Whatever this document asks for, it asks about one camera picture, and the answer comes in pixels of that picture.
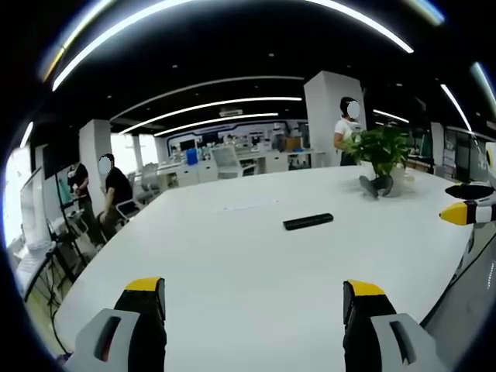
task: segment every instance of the black t-shirt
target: black t-shirt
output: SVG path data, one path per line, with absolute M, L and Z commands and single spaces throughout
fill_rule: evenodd
M 73 165 L 67 172 L 67 183 L 69 184 L 71 192 L 74 192 L 73 186 L 75 184 L 78 187 L 81 186 L 86 178 L 88 178 L 88 171 L 86 170 L 86 167 L 81 163 L 79 163 L 76 167 Z M 81 189 L 79 198 L 84 196 L 89 197 L 88 188 Z
M 112 205 L 116 205 L 133 198 L 133 190 L 129 184 L 129 180 L 117 167 L 113 167 L 105 179 L 105 190 L 108 192 L 110 188 L 114 188 L 115 190 Z

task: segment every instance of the conference table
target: conference table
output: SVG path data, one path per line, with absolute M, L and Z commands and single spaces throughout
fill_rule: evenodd
M 397 198 L 373 200 L 363 167 L 262 174 L 163 193 L 88 265 L 56 317 L 70 349 L 125 286 L 165 278 L 166 370 L 341 371 L 343 282 L 383 288 L 421 322 L 450 282 L 469 226 L 441 220 L 452 183 L 408 170 Z M 286 231 L 319 213 L 334 221 Z

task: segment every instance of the green plant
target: green plant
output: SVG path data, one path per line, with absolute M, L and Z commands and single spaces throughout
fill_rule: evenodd
M 377 176 L 390 174 L 400 163 L 404 166 L 408 159 L 408 134 L 399 128 L 383 126 L 361 132 L 344 141 L 344 151 L 355 160 L 370 161 Z

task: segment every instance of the white t-shirt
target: white t-shirt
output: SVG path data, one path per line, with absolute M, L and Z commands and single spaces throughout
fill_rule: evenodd
M 344 118 L 341 118 L 336 123 L 336 128 L 334 133 L 342 134 L 343 139 L 347 140 L 351 137 L 352 133 L 359 132 L 361 130 L 360 124 L 358 122 L 351 122 Z

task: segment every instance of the blue container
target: blue container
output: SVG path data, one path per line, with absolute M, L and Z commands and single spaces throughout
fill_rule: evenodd
M 196 149 L 186 150 L 186 161 L 188 165 L 195 165 L 198 162 L 198 153 Z

